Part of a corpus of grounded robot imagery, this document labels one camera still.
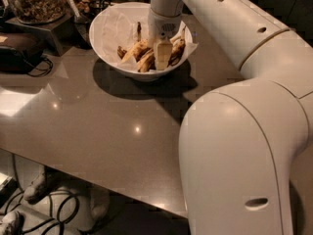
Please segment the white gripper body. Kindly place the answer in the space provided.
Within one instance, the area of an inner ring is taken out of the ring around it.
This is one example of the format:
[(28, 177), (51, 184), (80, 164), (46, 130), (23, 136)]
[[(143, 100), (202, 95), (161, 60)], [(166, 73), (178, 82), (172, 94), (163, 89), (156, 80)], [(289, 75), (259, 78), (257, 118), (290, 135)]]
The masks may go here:
[(157, 14), (153, 10), (148, 15), (148, 46), (153, 47), (159, 40), (169, 40), (179, 30), (181, 17), (166, 17)]

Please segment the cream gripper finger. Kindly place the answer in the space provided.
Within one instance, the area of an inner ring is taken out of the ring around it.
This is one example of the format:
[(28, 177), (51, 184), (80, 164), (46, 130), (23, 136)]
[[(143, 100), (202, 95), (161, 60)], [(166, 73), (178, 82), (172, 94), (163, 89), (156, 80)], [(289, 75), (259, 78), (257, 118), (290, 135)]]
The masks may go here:
[(154, 44), (155, 66), (158, 71), (164, 71), (172, 52), (172, 43), (168, 39), (158, 39)]

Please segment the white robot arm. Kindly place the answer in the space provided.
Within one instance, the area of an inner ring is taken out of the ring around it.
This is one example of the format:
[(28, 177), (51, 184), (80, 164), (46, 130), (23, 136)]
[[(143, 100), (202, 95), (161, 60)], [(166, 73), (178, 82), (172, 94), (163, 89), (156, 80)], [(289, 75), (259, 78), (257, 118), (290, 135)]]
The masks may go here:
[(312, 49), (248, 0), (151, 0), (168, 33), (188, 7), (243, 81), (187, 111), (179, 164), (192, 235), (293, 235), (290, 171), (312, 141)]

